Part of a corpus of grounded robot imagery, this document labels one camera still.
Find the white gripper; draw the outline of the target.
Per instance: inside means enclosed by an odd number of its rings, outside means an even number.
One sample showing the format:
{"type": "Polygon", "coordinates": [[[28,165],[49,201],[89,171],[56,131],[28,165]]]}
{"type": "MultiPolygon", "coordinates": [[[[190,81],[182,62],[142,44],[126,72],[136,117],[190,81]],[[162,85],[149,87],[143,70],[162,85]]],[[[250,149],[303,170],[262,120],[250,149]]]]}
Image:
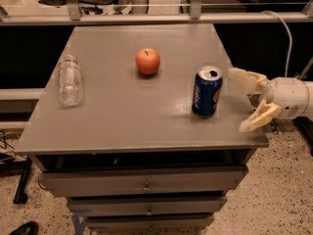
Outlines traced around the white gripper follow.
{"type": "Polygon", "coordinates": [[[261,92],[262,101],[242,121],[240,132],[251,132],[268,124],[273,118],[309,117],[308,81],[294,77],[277,77],[269,81],[264,74],[238,68],[228,69],[228,77],[240,84],[247,94],[261,92]]]}

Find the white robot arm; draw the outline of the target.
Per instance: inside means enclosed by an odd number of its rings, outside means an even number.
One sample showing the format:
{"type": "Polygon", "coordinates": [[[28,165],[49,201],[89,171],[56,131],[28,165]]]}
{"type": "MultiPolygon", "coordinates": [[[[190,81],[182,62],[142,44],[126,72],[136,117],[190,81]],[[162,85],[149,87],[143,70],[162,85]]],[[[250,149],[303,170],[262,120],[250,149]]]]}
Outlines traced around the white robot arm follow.
{"type": "Polygon", "coordinates": [[[259,105],[255,112],[243,120],[239,131],[251,132],[272,121],[273,118],[313,119],[313,82],[294,77],[276,77],[269,80],[264,74],[228,69],[228,77],[241,85],[250,95],[259,92],[259,105]]]}

